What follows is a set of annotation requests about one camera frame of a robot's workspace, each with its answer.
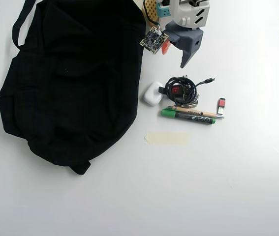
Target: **tape strip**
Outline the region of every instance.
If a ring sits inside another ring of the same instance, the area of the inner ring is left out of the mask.
[[[148,132],[145,140],[155,145],[188,145],[190,136],[189,133]]]

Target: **black cable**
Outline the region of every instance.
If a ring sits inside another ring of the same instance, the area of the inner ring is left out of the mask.
[[[159,28],[159,27],[160,27],[160,24],[159,24],[158,22],[153,21],[152,19],[150,19],[149,15],[148,15],[148,12],[147,12],[146,5],[145,5],[145,1],[146,1],[146,0],[144,0],[144,9],[145,9],[145,13],[146,13],[147,19],[148,19],[151,23],[153,23],[154,25],[158,26],[158,28]]]
[[[165,94],[168,96],[168,98],[175,102],[176,105],[182,106],[184,104],[190,104],[197,95],[197,89],[196,87],[203,84],[208,84],[213,82],[215,79],[210,78],[206,79],[197,85],[194,84],[194,82],[188,78],[185,77],[173,77],[171,78],[165,85],[165,88],[159,87],[159,92],[162,94]],[[183,90],[183,96],[182,99],[178,99],[173,94],[173,88],[174,86],[176,88],[182,87]]]

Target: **bag strap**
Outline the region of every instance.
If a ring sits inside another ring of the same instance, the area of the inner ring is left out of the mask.
[[[35,4],[35,0],[25,0],[25,4],[23,5],[22,11],[20,12],[20,15],[16,23],[12,27],[12,41],[18,49],[20,49],[19,46],[20,28],[23,25],[23,23],[26,21],[26,18],[31,12],[34,4]]]

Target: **marker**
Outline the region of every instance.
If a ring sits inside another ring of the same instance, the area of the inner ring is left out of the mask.
[[[163,109],[161,111],[161,115],[164,117],[187,119],[187,120],[202,122],[202,123],[207,123],[207,124],[215,124],[215,122],[216,122],[215,118],[195,116],[195,115],[180,113],[180,112],[176,112],[176,111],[168,110],[168,109]]]
[[[210,117],[210,118],[217,118],[217,119],[224,119],[224,116],[217,115],[215,113],[209,113],[209,112],[201,112],[189,108],[184,108],[184,107],[177,107],[177,106],[169,106],[168,109],[173,110],[173,111],[179,111],[179,112],[185,112],[189,113],[191,115],[196,115],[196,116],[204,116],[204,117]]]

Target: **orange component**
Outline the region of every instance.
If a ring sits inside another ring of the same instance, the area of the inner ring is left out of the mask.
[[[162,45],[162,54],[166,54],[168,52],[169,47],[171,46],[171,42],[168,39],[167,41],[165,41],[165,43]]]

